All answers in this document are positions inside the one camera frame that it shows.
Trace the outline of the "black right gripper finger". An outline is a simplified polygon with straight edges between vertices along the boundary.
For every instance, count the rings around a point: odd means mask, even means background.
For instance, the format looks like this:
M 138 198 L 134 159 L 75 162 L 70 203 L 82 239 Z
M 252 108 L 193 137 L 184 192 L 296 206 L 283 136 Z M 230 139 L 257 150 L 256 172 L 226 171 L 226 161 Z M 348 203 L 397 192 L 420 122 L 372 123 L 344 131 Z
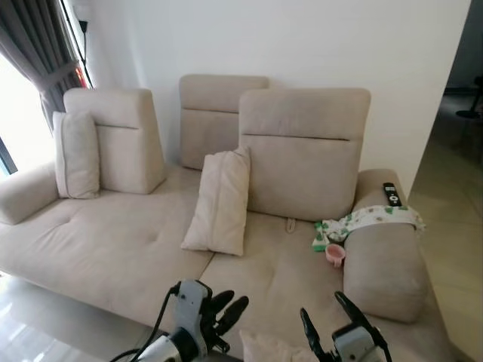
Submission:
M 318 362 L 331 362 L 331 356 L 325 351 L 323 345 L 321 345 L 317 329 L 312 324 L 311 318 L 304 308 L 300 308 L 300 319 L 310 351 L 316 356 Z
M 365 314 L 363 314 L 362 311 L 360 311 L 358 307 L 356 307 L 355 304 L 348 299 L 348 296 L 342 292 L 335 292 L 334 296 L 335 299 L 341 304 L 342 310 L 345 311 L 349 317 L 351 325 L 365 328 L 365 330 L 372 335 L 374 344 L 386 351 L 389 348 L 389 345 L 387 345 L 386 339 L 384 339 L 382 332 L 380 332 L 379 329 L 374 327 L 374 325 L 367 320 Z

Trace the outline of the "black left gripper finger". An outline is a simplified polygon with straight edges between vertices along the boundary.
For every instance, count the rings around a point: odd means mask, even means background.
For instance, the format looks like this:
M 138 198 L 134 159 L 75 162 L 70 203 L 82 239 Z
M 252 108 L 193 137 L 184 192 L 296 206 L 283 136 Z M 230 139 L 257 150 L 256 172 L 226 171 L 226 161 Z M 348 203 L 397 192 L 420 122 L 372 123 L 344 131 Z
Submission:
M 241 296 L 228 304 L 221 318 L 217 321 L 217 335 L 224 336 L 227 334 L 238 323 L 248 305 L 249 298 L 247 296 Z
M 234 299 L 234 290 L 224 290 L 224 292 L 215 294 L 208 301 L 208 317 L 216 318 L 217 315 Z

